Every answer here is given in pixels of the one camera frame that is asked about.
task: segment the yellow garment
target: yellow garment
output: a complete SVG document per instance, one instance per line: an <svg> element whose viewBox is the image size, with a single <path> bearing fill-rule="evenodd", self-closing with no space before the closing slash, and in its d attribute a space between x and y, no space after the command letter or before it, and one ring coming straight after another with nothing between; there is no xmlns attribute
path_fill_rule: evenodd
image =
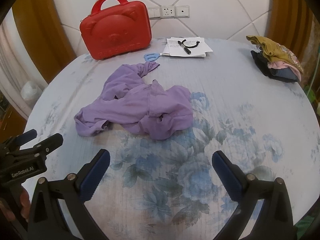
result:
<svg viewBox="0 0 320 240"><path fill-rule="evenodd" d="M246 36L247 40L254 45L261 45L263 56L269 62L284 61L294 67L296 67L301 73L303 68L297 59L297 57L285 46L276 43L266 37L261 36Z"/></svg>

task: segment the pen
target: pen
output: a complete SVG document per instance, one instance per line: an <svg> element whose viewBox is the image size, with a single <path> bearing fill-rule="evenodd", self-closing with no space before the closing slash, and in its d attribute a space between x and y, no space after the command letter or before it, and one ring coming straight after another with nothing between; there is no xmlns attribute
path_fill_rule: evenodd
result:
<svg viewBox="0 0 320 240"><path fill-rule="evenodd" d="M185 51L188 55L191 54L190 49L186 48L186 46L184 46L181 41L178 41L178 44L184 49L184 51Z"/></svg>

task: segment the human hand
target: human hand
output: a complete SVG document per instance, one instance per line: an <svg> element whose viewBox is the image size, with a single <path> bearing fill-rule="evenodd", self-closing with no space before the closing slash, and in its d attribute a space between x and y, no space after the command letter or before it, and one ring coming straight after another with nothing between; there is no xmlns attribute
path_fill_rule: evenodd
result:
<svg viewBox="0 0 320 240"><path fill-rule="evenodd" d="M22 205L21 216L25 218L26 221L28 222L31 203L29 199L29 194L25 190L25 188L23 188L22 193L20 195L20 202ZM14 213L11 210L7 209L1 201L0 201L0 209L9 222L14 221L16 219Z"/></svg>

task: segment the red suitcase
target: red suitcase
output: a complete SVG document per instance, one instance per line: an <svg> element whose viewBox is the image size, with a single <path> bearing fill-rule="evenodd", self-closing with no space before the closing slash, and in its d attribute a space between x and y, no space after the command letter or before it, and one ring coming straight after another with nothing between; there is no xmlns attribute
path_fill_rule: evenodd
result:
<svg viewBox="0 0 320 240"><path fill-rule="evenodd" d="M94 59L146 48L151 27L146 5L140 1L118 0L120 4L101 10L98 0L80 24L84 43Z"/></svg>

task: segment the purple garment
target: purple garment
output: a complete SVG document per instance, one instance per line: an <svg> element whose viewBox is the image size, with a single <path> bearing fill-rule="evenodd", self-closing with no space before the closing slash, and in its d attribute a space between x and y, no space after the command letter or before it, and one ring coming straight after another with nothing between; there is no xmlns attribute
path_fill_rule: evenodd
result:
<svg viewBox="0 0 320 240"><path fill-rule="evenodd" d="M107 79L101 95L76 114L78 134L95 135L114 122L129 132L163 140L190 127L193 113L187 88L164 90L156 80L151 85L143 82L142 77L158 66L156 62L121 65Z"/></svg>

